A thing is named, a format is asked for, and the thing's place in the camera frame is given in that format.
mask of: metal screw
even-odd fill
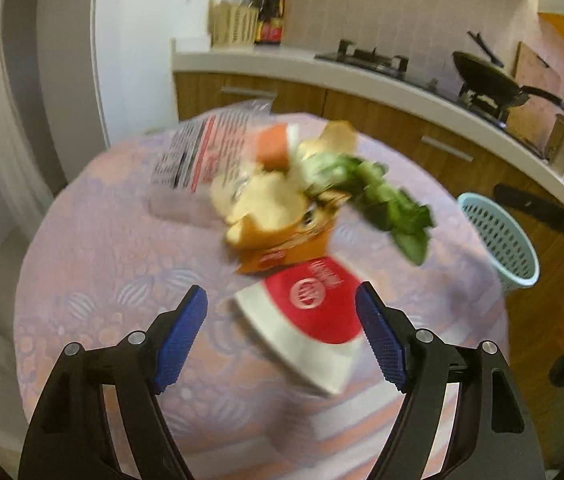
[[[80,351],[80,345],[78,343],[69,343],[64,347],[64,355],[75,355]]]
[[[482,350],[484,350],[487,354],[497,354],[498,346],[492,341],[485,341],[482,343]]]
[[[428,330],[418,330],[415,333],[415,337],[418,339],[418,341],[422,341],[423,343],[430,343],[431,341],[433,341],[433,334]]]
[[[132,332],[131,334],[129,334],[128,336],[128,341],[132,344],[132,345],[139,345],[140,343],[142,343],[144,340],[146,339],[146,335],[144,334],[144,332]]]

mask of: round table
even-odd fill
[[[317,133],[324,124],[300,114],[285,119]],[[195,478],[366,478],[403,396],[384,382],[366,340],[340,396],[323,397],[281,367],[235,308],[232,295],[256,279],[235,274],[222,233],[148,213],[150,174],[167,135],[119,144],[97,157],[56,199],[31,243],[14,320],[26,415],[67,343],[113,346],[175,308],[197,283],[208,294],[208,316],[179,380],[158,398]],[[376,140],[360,135],[359,152],[387,164],[392,184],[430,204],[438,226],[426,262],[415,267],[389,236],[345,207],[329,250],[343,254],[416,327],[451,344],[491,339],[506,354],[507,315],[497,275],[453,197]],[[456,398],[450,387],[427,476],[443,462]],[[105,400],[118,458],[133,474],[111,388]]]

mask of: wooden cutting board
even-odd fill
[[[522,41],[518,46],[513,77],[520,86],[536,86],[560,95],[560,75]],[[555,116],[559,113],[563,112],[546,99],[532,96],[526,104],[511,108],[507,121],[508,130],[518,139],[529,141],[543,153],[555,124]]]

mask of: drawer handle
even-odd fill
[[[256,90],[254,88],[240,88],[239,86],[223,86],[220,89],[220,94],[244,95],[258,99],[270,99],[272,101],[275,101],[278,97],[277,92],[271,92],[268,90]]]
[[[456,150],[453,146],[449,146],[448,144],[445,144],[444,142],[440,142],[439,140],[434,139],[433,137],[422,136],[422,138],[420,139],[420,142],[424,142],[424,144],[428,144],[429,146],[433,146],[434,148],[437,148],[438,150],[442,150],[443,152],[447,152],[447,153],[450,153],[451,155],[455,155],[457,158],[461,158],[462,160],[465,160],[466,162],[473,162],[473,157],[471,155],[469,155],[468,153],[461,152],[460,150]]]

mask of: pan handle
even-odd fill
[[[552,102],[555,106],[559,107],[561,110],[564,111],[564,101],[561,97],[552,94],[551,92],[547,92],[546,90],[542,90],[541,88],[536,88],[534,86],[523,86],[520,88],[522,93],[529,94],[529,95],[537,95],[542,99],[546,99],[547,101]]]
[[[504,63],[500,61],[500,59],[493,53],[493,51],[489,48],[489,46],[484,42],[481,33],[474,34],[470,30],[467,31],[467,34],[472,38],[475,43],[477,43],[480,48],[484,51],[484,53],[491,58],[491,62],[495,66],[499,66],[500,68],[504,68]]]

